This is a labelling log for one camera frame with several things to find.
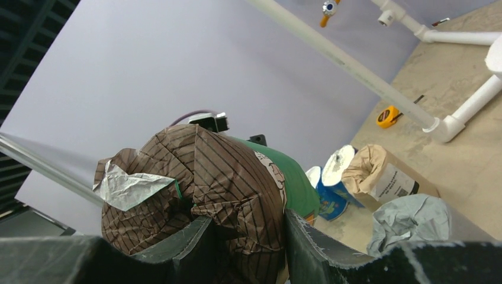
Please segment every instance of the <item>brown striped paper bag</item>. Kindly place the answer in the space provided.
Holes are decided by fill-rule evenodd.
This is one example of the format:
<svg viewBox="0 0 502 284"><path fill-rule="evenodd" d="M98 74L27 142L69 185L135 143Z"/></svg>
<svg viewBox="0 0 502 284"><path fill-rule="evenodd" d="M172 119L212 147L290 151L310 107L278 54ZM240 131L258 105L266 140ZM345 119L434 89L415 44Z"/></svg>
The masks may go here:
<svg viewBox="0 0 502 284"><path fill-rule="evenodd" d="M166 128L140 150L100 160L94 191L105 200L103 237L125 254L208 216L227 248L230 274L275 283L284 267L281 194L255 152L235 139L198 125Z"/></svg>

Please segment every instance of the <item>white bucket lid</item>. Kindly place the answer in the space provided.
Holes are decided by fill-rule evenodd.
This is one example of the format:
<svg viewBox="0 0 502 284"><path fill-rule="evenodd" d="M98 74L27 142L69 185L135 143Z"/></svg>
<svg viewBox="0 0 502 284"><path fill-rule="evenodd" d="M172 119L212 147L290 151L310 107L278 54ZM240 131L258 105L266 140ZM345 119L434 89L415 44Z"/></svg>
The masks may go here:
<svg viewBox="0 0 502 284"><path fill-rule="evenodd" d="M323 170L323 185L333 186L342 181L342 173L354 159L356 150L350 145L343 146L335 151L326 162Z"/></svg>
<svg viewBox="0 0 502 284"><path fill-rule="evenodd" d="M488 49L485 62L491 73L502 79L502 35Z"/></svg>
<svg viewBox="0 0 502 284"><path fill-rule="evenodd" d="M321 179L321 167L313 166L310 168L310 170L306 171L305 174L307 175L308 181L310 182L312 187L317 188L317 184Z"/></svg>

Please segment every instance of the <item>light blue crumpled cloth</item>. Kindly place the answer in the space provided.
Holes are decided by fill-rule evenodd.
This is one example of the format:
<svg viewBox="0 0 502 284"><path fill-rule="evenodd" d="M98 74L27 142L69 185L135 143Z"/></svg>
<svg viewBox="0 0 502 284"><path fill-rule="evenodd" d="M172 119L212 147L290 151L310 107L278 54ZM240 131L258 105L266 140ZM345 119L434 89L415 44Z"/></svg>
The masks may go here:
<svg viewBox="0 0 502 284"><path fill-rule="evenodd" d="M373 237L366 249L378 257L399 241L446 241L450 235L450 212L444 201L425 194L409 195L373 213Z"/></svg>

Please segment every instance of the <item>label on box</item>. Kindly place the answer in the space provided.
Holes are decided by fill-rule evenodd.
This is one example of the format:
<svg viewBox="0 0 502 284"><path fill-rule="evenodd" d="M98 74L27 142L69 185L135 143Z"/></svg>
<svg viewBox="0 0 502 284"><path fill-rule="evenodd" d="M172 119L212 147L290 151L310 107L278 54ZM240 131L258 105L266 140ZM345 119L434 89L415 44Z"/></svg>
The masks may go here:
<svg viewBox="0 0 502 284"><path fill-rule="evenodd" d="M393 164L387 164L380 180L369 193L381 203L387 203L396 198L416 194L419 183L403 173Z"/></svg>

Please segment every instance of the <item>brown paper bag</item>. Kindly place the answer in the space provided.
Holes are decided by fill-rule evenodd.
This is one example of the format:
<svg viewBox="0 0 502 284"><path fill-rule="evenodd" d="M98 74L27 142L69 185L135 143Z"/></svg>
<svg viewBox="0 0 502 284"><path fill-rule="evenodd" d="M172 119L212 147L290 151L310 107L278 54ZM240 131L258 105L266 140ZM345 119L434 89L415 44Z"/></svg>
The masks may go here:
<svg viewBox="0 0 502 284"><path fill-rule="evenodd" d="M135 174L140 176L130 184L123 182ZM198 125L177 125L155 134L139 150L122 149L100 160L94 188L108 183L109 193L123 193L145 175L176 182L126 211L105 203L105 240L131 255L183 229L197 216L208 216L216 224L218 241L228 249L223 263L231 263L229 272L220 269L221 277L239 275L246 283L276 282L285 262L284 207L276 179L257 152ZM113 180L123 186L114 187ZM232 278L231 283L239 282Z"/></svg>
<svg viewBox="0 0 502 284"><path fill-rule="evenodd" d="M360 149L343 172L342 182L372 212L402 196L424 193L439 197L432 183L379 145Z"/></svg>

